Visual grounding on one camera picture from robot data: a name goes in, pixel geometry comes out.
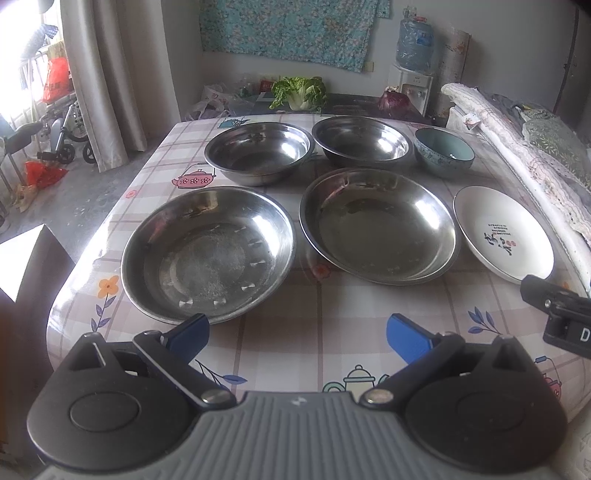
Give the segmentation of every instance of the stainless steel bowl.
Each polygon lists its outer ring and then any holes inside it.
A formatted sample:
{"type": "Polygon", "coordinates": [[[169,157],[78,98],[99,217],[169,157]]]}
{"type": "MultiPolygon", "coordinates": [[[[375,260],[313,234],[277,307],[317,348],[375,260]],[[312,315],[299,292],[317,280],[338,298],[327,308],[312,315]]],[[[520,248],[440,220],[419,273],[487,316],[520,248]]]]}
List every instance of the stainless steel bowl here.
{"type": "Polygon", "coordinates": [[[321,120],[312,136],[339,167],[390,168],[414,158],[410,139],[395,128],[364,116],[334,116],[321,120]]]}
{"type": "Polygon", "coordinates": [[[387,285],[442,275],[460,247],[456,220],[441,200],[388,170],[351,168],[320,177],[302,198],[300,222],[328,261],[387,285]]]}
{"type": "Polygon", "coordinates": [[[292,173],[315,147],[312,136],[301,128],[260,122],[216,136],[205,147],[205,159],[236,183],[268,185],[292,173]]]}
{"type": "Polygon", "coordinates": [[[154,211],[131,235],[121,280],[133,304],[165,323],[204,313],[219,323],[283,282],[296,251],[287,212],[241,187],[194,190],[154,211]]]}

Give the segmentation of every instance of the flower print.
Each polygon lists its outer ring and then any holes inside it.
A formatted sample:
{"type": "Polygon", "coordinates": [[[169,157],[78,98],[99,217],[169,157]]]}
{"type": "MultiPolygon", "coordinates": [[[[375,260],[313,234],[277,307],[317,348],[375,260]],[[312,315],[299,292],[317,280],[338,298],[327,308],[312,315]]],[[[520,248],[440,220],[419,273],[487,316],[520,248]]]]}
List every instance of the flower print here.
{"type": "Polygon", "coordinates": [[[104,299],[107,295],[117,295],[119,291],[119,287],[117,286],[118,281],[119,277],[117,275],[113,275],[111,278],[103,278],[99,282],[100,290],[97,297],[104,299]]]}

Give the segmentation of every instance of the red bag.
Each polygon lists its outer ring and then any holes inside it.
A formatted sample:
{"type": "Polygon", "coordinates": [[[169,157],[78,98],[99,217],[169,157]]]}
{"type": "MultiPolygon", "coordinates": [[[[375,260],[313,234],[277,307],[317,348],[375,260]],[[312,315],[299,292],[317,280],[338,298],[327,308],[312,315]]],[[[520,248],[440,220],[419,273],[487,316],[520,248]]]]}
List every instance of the red bag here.
{"type": "Polygon", "coordinates": [[[47,167],[38,161],[26,161],[25,170],[27,171],[27,183],[37,185],[39,190],[57,183],[68,173],[65,168],[47,167]]]}
{"type": "Polygon", "coordinates": [[[64,57],[50,60],[47,68],[47,81],[43,89],[42,102],[53,103],[69,92],[70,66],[64,57]]]}

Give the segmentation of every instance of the teapot print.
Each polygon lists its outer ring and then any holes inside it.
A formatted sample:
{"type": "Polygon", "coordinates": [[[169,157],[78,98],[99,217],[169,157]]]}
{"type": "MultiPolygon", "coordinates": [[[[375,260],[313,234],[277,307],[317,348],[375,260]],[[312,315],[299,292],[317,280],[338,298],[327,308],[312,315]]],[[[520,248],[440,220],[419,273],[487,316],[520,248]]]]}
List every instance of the teapot print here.
{"type": "Polygon", "coordinates": [[[213,182],[213,178],[216,176],[216,169],[213,169],[213,173],[208,173],[202,168],[192,171],[191,173],[187,173],[191,168],[198,167],[199,165],[208,164],[204,162],[191,165],[183,172],[180,177],[172,180],[173,185],[179,189],[202,189],[207,187],[211,182],[213,182]]]}
{"type": "MultiPolygon", "coordinates": [[[[389,375],[382,375],[378,383],[383,382],[389,375]]],[[[323,388],[323,392],[351,392],[355,401],[359,401],[359,397],[375,387],[375,377],[373,377],[362,365],[355,365],[355,368],[349,372],[349,375],[344,377],[343,383],[328,382],[323,388]]]]}
{"type": "Polygon", "coordinates": [[[560,377],[558,376],[558,369],[556,368],[554,361],[545,355],[539,356],[534,360],[536,364],[541,364],[547,361],[549,361],[552,364],[551,369],[554,370],[554,374],[550,376],[547,373],[542,373],[542,375],[544,377],[544,380],[546,380],[546,383],[554,393],[554,395],[556,395],[556,398],[560,400],[560,397],[562,396],[562,382],[560,381],[560,377]]]}

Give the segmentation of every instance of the folded blanket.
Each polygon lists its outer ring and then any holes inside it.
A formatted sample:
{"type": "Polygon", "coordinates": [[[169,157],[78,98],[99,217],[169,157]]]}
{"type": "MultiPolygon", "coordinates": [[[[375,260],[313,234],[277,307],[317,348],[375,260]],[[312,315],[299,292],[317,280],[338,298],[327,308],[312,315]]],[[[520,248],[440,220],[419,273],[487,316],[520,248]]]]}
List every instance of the folded blanket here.
{"type": "Polygon", "coordinates": [[[441,92],[480,119],[483,135],[530,191],[579,273],[587,295],[591,294],[591,215],[576,193],[579,189],[587,191],[583,183],[559,161],[528,145],[476,89],[448,83],[441,92]]]}

